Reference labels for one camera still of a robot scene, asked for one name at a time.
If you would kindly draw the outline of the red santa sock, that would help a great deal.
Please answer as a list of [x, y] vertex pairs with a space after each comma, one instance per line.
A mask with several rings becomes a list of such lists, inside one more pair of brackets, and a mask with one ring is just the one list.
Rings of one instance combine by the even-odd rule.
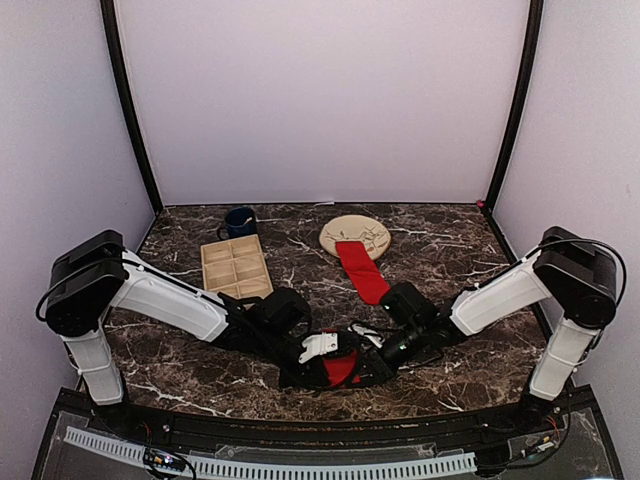
[[361, 351], [360, 337], [348, 330], [335, 331], [336, 349], [322, 356], [331, 388], [347, 388], [356, 377]]

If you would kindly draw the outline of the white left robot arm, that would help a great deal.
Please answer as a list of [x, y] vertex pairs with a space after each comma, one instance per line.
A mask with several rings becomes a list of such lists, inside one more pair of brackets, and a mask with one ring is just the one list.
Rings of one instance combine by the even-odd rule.
[[324, 331], [295, 338], [309, 324], [307, 302], [290, 288], [264, 298], [236, 299], [206, 292], [156, 269], [105, 230], [58, 257], [36, 318], [72, 355], [101, 417], [120, 436], [141, 427], [140, 412], [125, 401], [125, 381], [112, 357], [103, 319], [113, 308], [133, 311], [218, 348], [248, 352], [275, 364], [287, 385], [333, 390], [356, 376], [358, 345], [350, 333]]

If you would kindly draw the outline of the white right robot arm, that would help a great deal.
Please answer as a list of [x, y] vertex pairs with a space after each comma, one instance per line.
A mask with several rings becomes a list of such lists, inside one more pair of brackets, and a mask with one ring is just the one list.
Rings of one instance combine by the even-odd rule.
[[380, 305], [399, 328], [362, 355], [356, 384], [385, 383], [419, 353], [438, 353], [518, 310], [553, 299], [561, 318], [529, 377], [527, 398], [510, 413], [511, 426], [530, 434], [547, 420], [548, 403], [560, 395], [615, 318], [627, 278], [626, 264], [611, 246], [554, 226], [506, 270], [442, 305], [428, 300], [412, 283], [398, 283], [382, 295]]

